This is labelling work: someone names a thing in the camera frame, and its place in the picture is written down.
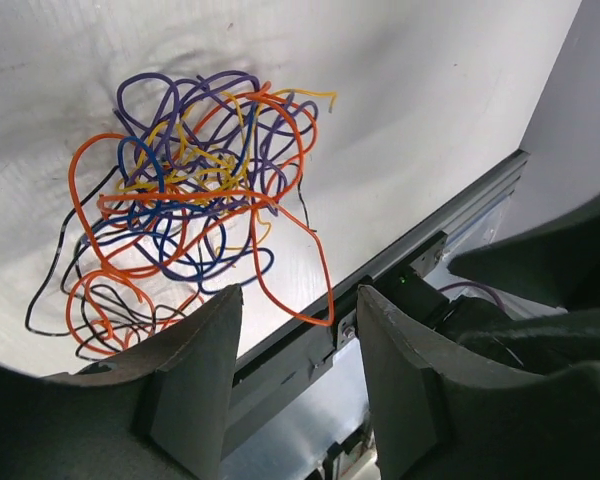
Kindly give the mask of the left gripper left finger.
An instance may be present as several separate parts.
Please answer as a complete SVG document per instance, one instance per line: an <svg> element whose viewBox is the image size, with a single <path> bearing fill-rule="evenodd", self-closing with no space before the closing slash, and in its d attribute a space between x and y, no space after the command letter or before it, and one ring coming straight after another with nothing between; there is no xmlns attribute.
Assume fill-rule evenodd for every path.
<svg viewBox="0 0 600 480"><path fill-rule="evenodd" d="M0 365L0 479L216 478L242 306L240 287L226 287L74 374Z"/></svg>

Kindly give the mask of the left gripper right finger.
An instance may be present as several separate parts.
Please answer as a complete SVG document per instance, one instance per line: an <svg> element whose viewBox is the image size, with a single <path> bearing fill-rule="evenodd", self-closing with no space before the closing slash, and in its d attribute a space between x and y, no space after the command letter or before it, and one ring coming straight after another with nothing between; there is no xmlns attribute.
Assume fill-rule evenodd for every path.
<svg viewBox="0 0 600 480"><path fill-rule="evenodd" d="M357 323L383 478L600 479L600 362L512 368L370 286Z"/></svg>

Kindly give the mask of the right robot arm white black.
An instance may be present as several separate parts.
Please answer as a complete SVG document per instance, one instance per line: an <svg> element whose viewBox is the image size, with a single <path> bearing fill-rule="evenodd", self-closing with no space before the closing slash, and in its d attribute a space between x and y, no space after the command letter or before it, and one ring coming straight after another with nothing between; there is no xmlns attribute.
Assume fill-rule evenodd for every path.
<svg viewBox="0 0 600 480"><path fill-rule="evenodd" d="M374 287L434 332L513 368L550 374L600 361L600 194L550 222L456 256L449 271L462 284L560 312L515 320L481 298L450 300L400 267Z"/></svg>

